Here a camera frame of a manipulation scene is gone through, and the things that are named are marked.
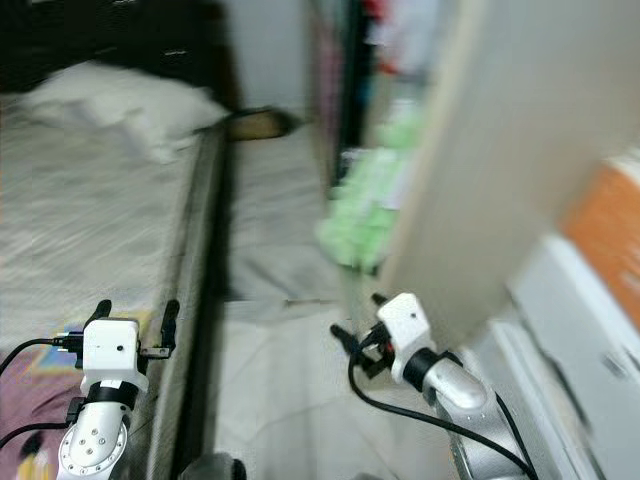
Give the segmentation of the colourful children's book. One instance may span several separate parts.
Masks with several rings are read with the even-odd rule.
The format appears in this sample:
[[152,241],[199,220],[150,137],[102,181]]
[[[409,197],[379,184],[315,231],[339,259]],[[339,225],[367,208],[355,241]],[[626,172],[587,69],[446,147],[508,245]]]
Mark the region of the colourful children's book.
[[[61,334],[73,332],[82,332],[83,323],[64,323],[56,326],[51,332],[41,335],[40,338],[54,338]],[[23,362],[20,372],[29,372],[29,374],[72,374],[76,372],[76,355],[64,351],[60,347],[54,346],[31,346],[24,349],[22,360],[15,360],[12,367],[17,367],[20,361]]]

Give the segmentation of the white pillow with green leaf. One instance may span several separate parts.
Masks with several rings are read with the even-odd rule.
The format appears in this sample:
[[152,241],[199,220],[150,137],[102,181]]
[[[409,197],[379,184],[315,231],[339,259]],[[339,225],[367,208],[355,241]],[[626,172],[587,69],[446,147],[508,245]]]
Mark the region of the white pillow with green leaf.
[[159,164],[177,161],[198,132],[230,115],[204,88],[99,61],[56,70],[18,104],[61,128],[114,134],[131,154]]

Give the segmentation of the dark bed base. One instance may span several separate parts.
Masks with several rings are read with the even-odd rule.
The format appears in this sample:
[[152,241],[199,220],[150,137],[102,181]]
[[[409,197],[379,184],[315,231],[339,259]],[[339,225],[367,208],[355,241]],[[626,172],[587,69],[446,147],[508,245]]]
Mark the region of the dark bed base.
[[189,192],[187,237],[175,282],[177,352],[165,361],[154,403],[146,457],[150,480],[177,480],[209,448],[206,424],[218,383],[234,174],[236,154],[227,133],[206,133]]

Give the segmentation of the light green fabric pile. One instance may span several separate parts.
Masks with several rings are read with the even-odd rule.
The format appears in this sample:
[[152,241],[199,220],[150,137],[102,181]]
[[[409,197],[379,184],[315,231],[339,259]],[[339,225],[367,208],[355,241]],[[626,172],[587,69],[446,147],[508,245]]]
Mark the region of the light green fabric pile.
[[355,165],[332,189],[328,218],[317,225],[317,242],[329,259],[364,273],[374,273],[383,264],[410,183],[421,127],[420,101],[390,102],[378,127],[379,146],[358,152]]

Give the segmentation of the white quilted mattress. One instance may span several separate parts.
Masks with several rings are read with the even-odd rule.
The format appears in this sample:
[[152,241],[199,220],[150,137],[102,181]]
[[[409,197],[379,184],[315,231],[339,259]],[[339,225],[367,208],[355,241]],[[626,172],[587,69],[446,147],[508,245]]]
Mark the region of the white quilted mattress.
[[[32,346],[29,340],[56,326],[84,323],[100,300],[113,303],[114,315],[140,321],[145,346],[159,343],[163,310],[177,291],[198,151],[210,131],[225,127],[202,129],[177,161],[159,164],[128,154],[114,134],[61,128],[18,105],[5,106],[4,353],[17,357]],[[148,389],[134,411],[119,480],[150,480],[146,457],[154,403],[168,360],[147,366]]]

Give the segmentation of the pink cartoon print blanket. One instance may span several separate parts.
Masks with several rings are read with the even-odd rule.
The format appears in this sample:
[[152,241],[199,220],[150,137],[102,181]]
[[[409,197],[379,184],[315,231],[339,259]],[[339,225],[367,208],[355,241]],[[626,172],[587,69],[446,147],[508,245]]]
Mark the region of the pink cartoon print blanket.
[[[15,357],[22,360],[23,353]],[[24,366],[14,361],[0,375],[0,433],[5,435],[37,422],[64,422],[68,404],[81,396],[81,371],[72,374],[29,374],[20,372]],[[41,436],[38,452],[24,451],[32,438],[32,431],[15,436],[1,447],[1,480],[54,480],[56,476],[56,452],[64,428],[37,430]]]

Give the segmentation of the grey left robot leg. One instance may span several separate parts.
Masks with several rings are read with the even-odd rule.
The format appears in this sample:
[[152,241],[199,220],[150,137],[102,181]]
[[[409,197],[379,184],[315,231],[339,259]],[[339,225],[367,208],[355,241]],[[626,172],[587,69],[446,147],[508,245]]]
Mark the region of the grey left robot leg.
[[247,480],[243,462],[228,453],[202,454],[183,474],[187,480]]

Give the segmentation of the white storage unit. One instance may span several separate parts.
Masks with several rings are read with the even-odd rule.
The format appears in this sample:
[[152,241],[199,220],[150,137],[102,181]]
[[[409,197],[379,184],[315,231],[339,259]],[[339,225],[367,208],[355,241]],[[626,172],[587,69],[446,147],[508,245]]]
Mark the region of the white storage unit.
[[462,349],[506,401],[543,480],[640,480],[640,334],[584,257],[541,241]]

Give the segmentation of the brown floor mat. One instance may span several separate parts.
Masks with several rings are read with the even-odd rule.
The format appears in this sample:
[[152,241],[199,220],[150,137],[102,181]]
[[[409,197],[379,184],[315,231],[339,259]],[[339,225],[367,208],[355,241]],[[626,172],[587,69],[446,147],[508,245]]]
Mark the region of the brown floor mat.
[[274,106],[237,111],[230,116],[228,136],[233,141],[274,140],[296,131],[301,120]]

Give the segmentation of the beige wardrobe door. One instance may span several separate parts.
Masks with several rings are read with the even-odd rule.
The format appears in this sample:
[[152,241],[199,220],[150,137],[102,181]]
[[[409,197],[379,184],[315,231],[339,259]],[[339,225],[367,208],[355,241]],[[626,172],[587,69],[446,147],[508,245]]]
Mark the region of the beige wardrobe door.
[[637,141],[640,0],[458,0],[381,288],[415,293],[439,346],[466,343]]

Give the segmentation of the open dark wardrobe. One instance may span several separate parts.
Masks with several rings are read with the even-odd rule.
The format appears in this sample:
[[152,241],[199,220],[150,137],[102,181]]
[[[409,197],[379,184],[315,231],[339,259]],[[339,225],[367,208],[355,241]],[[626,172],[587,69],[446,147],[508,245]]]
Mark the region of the open dark wardrobe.
[[[334,45],[326,51],[323,61],[328,76],[326,87],[332,88],[332,95],[323,101],[326,109],[324,125],[332,137],[329,164],[325,166],[330,186],[326,192],[329,205],[325,218],[329,215],[332,189],[355,165],[358,152],[379,146],[378,127],[387,116],[390,102],[397,99],[420,101],[422,127],[413,156],[419,150],[433,70],[445,38],[451,33],[457,1],[319,1],[326,9],[326,18],[335,22],[332,27]],[[403,204],[410,183],[404,192]],[[389,256],[390,239],[387,257],[374,273],[348,269],[376,275]]]

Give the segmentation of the orange box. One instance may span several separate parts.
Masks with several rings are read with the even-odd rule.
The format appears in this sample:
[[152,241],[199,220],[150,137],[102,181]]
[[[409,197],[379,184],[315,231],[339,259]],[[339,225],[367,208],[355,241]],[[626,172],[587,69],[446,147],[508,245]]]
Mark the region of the orange box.
[[616,300],[640,308],[640,147],[605,161],[562,232]]

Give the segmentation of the black tufted headboard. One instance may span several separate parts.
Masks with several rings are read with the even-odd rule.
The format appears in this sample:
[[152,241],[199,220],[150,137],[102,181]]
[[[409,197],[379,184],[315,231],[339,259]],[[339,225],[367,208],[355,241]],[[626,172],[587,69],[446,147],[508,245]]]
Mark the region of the black tufted headboard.
[[177,79],[238,108],[223,6],[214,0],[0,0],[0,90],[33,90],[82,61]]

